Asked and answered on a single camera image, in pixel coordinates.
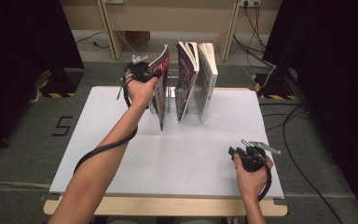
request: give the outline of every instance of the black curtain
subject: black curtain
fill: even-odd
[[[266,57],[284,64],[283,71],[296,69],[321,137],[358,200],[358,4],[321,1],[319,10],[307,12],[315,1],[300,2],[302,10],[295,13],[298,0],[283,0]]]
[[[41,73],[65,79],[71,67],[84,68],[60,1],[0,1],[0,142]]]

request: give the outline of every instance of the book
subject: book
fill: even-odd
[[[178,120],[183,120],[200,70],[199,53],[195,42],[179,42],[176,48],[179,67],[179,78],[174,90],[176,114]]]
[[[165,113],[165,92],[168,80],[168,68],[170,66],[170,50],[169,46],[165,45],[164,50],[156,58],[155,61],[149,64],[148,70],[150,74],[158,74],[158,83],[155,85],[153,99],[149,107],[153,106],[158,114],[159,127],[163,130],[164,127],[164,113]]]
[[[213,43],[198,44],[200,70],[195,82],[195,100],[200,123],[204,123],[205,115],[212,100],[214,85],[218,71],[214,59]]]

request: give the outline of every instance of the white board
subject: white board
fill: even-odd
[[[102,141],[126,111],[124,100],[116,100],[118,89],[92,88],[50,192],[65,192],[80,158]],[[175,110],[171,111],[165,114],[163,132],[157,114],[145,111],[106,194],[240,196],[229,147],[245,149],[241,139],[269,143],[255,92],[215,89],[204,124],[197,114],[178,121]],[[283,198],[275,166],[271,172],[267,197]]]

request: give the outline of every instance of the power outlet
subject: power outlet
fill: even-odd
[[[245,1],[248,2],[248,7],[255,7],[256,4],[258,4],[258,6],[260,7],[260,4],[261,4],[261,0],[241,0],[240,7],[244,7]]]

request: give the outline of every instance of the gray carpet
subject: gray carpet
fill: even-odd
[[[48,216],[43,213],[43,196],[48,193],[48,185],[55,176],[90,89],[92,86],[118,85],[124,65],[85,63],[85,74],[75,97],[40,98],[26,109],[8,137],[8,147],[0,148],[0,224],[48,221]],[[265,69],[246,68],[250,74],[267,72]],[[253,81],[237,65],[222,64],[218,70],[216,87],[255,89]],[[274,156],[274,160],[289,208],[287,216],[269,217],[268,223],[337,223],[324,201],[296,169],[290,153],[307,179],[322,193],[343,222],[358,223],[358,202],[334,160],[329,157],[307,108],[299,108],[297,112],[302,113],[286,124],[285,138],[289,153],[284,145],[282,126],[278,125],[296,107],[289,104],[301,102],[259,101],[260,104],[286,104],[260,106],[265,116],[269,143],[282,151],[282,155]],[[56,128],[60,119],[61,125],[70,126],[66,135],[66,129]],[[12,186],[6,182],[20,184]]]

